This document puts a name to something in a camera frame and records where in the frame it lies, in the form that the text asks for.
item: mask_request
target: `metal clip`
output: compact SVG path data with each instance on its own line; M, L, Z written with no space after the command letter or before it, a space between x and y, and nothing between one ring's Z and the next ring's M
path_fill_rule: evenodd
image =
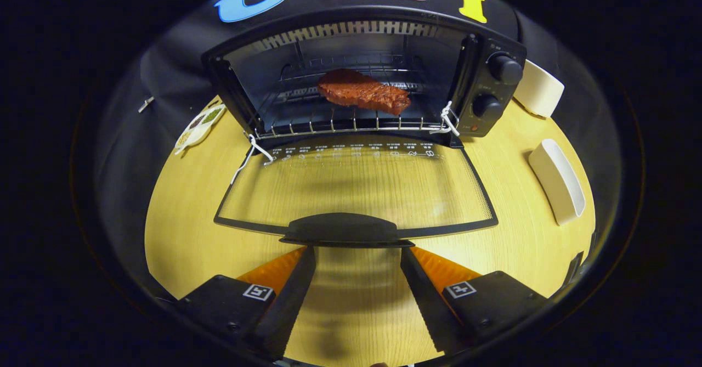
M151 104L151 102L153 102L153 100L155 100L154 97L151 97L150 99L145 99L145 100L144 100L144 104L142 104L142 105L139 107L139 110L138 110L139 114L141 114L141 112L142 112L143 110L145 110L146 107L149 106L149 104Z

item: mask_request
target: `black fabric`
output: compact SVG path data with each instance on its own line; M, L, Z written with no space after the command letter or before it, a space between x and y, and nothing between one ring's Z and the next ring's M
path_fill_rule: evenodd
M186 20L134 61L105 105L95 140L95 199L107 235L130 275L160 297L165 290L146 264L146 213L176 139L214 96L200 55L215 30ZM155 100L139 114L148 97Z
M148 272L144 230L151 192L176 139L213 98L201 55L234 30L205 4L172 27L138 59L115 88L99 119L94 185L100 219L121 264L154 295L167 292ZM619 137L607 100L589 70L546 30L517 12L529 59L565 85L553 119L584 165L601 233L614 220L621 183ZM155 100L141 114L148 97Z

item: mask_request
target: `oven control panel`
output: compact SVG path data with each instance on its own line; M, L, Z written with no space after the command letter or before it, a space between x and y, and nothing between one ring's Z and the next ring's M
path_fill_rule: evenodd
M474 77L461 109L458 131L483 137L502 117L522 79L527 51L514 42L486 39L474 62Z

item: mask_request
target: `blue letter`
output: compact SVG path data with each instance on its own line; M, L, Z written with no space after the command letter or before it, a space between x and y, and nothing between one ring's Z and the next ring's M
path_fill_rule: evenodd
M248 7L244 0L220 0L215 7L219 7L220 19L223 22L235 22L266 12L283 1L285 0L265 0Z

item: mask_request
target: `yellow letter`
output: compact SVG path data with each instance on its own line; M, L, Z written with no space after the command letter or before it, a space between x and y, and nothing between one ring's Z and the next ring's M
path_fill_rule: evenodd
M465 17L470 17L479 22L487 22L487 19L485 19L485 16L482 14L483 1L484 0L463 0L463 7L458 11Z

